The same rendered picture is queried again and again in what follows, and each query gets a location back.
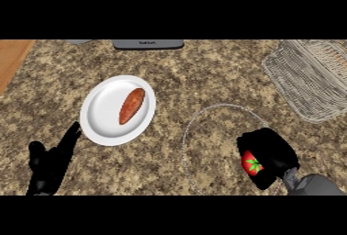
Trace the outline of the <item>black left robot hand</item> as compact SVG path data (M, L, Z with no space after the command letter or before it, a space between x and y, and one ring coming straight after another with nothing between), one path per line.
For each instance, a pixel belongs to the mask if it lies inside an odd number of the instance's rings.
M68 128L58 146L51 150L45 148L40 141L30 142L28 166L33 175L26 193L28 196L52 196L58 192L80 135L80 124L76 122Z

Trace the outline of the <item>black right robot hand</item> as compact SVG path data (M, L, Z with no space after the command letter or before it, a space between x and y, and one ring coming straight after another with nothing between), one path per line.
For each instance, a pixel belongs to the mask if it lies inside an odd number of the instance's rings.
M285 172L291 168L300 169L297 153L281 135L271 128L246 132L238 137L238 149L240 157L246 151L250 151L263 165L263 170L257 176L248 174L260 190L266 190L271 187L277 178L284 178Z

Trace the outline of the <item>red tomato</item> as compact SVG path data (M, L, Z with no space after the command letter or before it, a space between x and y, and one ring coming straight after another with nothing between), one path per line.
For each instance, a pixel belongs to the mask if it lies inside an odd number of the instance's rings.
M241 166L251 176L257 176L259 172L263 170L263 165L250 151L246 151L241 156Z

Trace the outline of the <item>white oval plate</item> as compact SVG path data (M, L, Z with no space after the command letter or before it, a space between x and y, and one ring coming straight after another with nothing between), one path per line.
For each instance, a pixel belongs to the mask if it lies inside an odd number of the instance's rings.
M120 113L124 100L138 88L145 91L141 109L122 125ZM135 75L117 75L92 88L85 99L80 109L80 126L85 135L104 146L126 144L147 130L155 111L157 95L153 86Z

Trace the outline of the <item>orange sweet potato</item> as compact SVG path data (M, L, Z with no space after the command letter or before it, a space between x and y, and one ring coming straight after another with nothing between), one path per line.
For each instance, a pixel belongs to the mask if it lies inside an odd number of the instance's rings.
M136 115L142 106L144 98L145 98L145 90L142 88L136 88L130 92L124 100L123 108L120 111L120 124L122 125L124 125L127 121L133 118L133 116Z

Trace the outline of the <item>brown wooden board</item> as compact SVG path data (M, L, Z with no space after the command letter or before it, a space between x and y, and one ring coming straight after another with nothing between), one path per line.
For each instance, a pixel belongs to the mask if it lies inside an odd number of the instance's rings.
M0 95L36 43L34 39L0 39Z

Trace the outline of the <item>dark grey appliance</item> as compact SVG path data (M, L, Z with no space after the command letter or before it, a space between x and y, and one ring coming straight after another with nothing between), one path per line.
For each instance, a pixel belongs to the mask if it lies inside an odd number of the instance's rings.
M182 39L114 39L117 50L176 50L185 46Z

